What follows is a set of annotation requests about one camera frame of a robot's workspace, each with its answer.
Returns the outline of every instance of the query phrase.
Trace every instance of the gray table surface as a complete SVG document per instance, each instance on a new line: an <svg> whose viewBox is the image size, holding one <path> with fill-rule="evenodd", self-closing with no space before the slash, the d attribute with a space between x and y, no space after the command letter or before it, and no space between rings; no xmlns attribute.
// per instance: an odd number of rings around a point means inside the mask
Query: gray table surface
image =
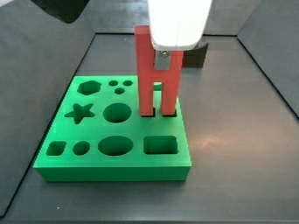
<svg viewBox="0 0 299 224"><path fill-rule="evenodd" d="M182 72L186 182L47 183L31 169L3 222L299 221L299 125L236 38ZM135 74L134 37L98 35L77 75Z"/></svg>

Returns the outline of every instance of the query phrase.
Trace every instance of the square hole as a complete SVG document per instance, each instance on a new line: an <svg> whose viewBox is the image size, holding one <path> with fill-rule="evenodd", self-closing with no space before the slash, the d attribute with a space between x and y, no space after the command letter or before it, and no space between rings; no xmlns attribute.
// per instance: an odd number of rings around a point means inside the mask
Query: square hole
<svg viewBox="0 0 299 224"><path fill-rule="evenodd" d="M64 152L65 145L65 142L51 142L47 156L59 156Z"/></svg>
<svg viewBox="0 0 299 224"><path fill-rule="evenodd" d="M147 136L144 138L144 154L178 154L175 136Z"/></svg>

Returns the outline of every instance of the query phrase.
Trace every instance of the hexagonal hole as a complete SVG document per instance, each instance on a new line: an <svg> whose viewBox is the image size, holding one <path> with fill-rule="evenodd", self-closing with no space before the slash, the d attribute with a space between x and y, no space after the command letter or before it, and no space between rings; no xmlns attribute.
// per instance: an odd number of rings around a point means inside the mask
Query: hexagonal hole
<svg viewBox="0 0 299 224"><path fill-rule="evenodd" d="M144 138L144 154L176 154L178 143L175 136L147 136Z"/></svg>
<svg viewBox="0 0 299 224"><path fill-rule="evenodd" d="M124 136L110 136L99 142L98 149L107 156L122 156L134 149L134 142Z"/></svg>
<svg viewBox="0 0 299 224"><path fill-rule="evenodd" d="M100 90L102 84L94 80L79 84L79 93L83 95L94 95Z"/></svg>

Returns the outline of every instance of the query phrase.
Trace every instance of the star-shaped hole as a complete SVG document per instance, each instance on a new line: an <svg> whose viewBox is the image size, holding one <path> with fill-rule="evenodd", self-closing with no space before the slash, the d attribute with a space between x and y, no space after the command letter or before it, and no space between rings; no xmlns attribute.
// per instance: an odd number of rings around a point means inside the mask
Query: star-shaped hole
<svg viewBox="0 0 299 224"><path fill-rule="evenodd" d="M80 106L77 103L72 105L73 111L71 111L64 117L73 117L75 124L79 124L84 117L94 117L95 114L90 112L94 104L88 104L87 106Z"/></svg>

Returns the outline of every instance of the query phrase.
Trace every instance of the gray wall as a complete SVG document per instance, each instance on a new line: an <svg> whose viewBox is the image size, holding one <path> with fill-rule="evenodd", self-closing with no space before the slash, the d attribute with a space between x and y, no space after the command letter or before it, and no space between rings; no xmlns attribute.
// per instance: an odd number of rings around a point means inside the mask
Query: gray wall
<svg viewBox="0 0 299 224"><path fill-rule="evenodd" d="M206 34L238 35L260 0L214 0ZM146 0L91 0L86 10L95 32L134 32L148 25Z"/></svg>
<svg viewBox="0 0 299 224"><path fill-rule="evenodd" d="M298 0L263 0L238 38L299 118L298 11Z"/></svg>
<svg viewBox="0 0 299 224"><path fill-rule="evenodd" d="M95 32L47 15L29 0L0 7L0 217Z"/></svg>

